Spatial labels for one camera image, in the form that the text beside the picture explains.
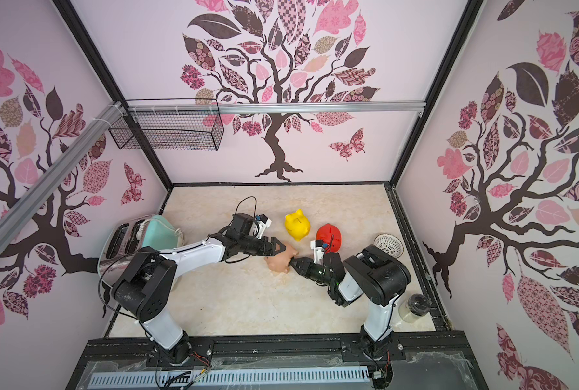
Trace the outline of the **pink piggy bank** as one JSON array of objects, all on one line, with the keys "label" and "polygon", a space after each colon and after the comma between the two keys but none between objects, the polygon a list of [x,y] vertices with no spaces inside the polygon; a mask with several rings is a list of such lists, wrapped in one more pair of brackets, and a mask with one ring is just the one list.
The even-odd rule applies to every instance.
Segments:
[{"label": "pink piggy bank", "polygon": [[299,252],[292,245],[283,242],[277,244],[276,248],[279,250],[277,254],[264,258],[268,269],[276,273],[288,273],[290,271],[290,261]]}]

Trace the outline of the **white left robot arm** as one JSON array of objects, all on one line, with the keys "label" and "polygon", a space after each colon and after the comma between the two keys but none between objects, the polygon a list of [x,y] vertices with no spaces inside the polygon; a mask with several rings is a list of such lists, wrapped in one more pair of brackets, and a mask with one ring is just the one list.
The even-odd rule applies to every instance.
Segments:
[{"label": "white left robot arm", "polygon": [[286,252],[280,240],[264,235],[270,224],[264,215],[237,213],[229,225],[200,242],[170,250],[141,247],[101,262],[99,275],[157,346],[172,354],[188,354],[189,337],[168,309],[174,284],[190,271],[238,254],[273,257]]}]

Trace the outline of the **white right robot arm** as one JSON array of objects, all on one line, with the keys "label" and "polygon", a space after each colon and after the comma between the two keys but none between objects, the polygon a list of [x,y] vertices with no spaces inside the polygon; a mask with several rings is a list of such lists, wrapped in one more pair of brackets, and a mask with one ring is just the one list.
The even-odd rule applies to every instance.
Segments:
[{"label": "white right robot arm", "polygon": [[339,253],[325,253],[320,263],[292,258],[290,266],[302,277],[327,288],[338,306],[347,307],[360,297],[369,301],[369,313],[361,327],[367,347],[377,347],[392,333],[395,304],[411,283],[408,268],[375,245],[345,260]]}]

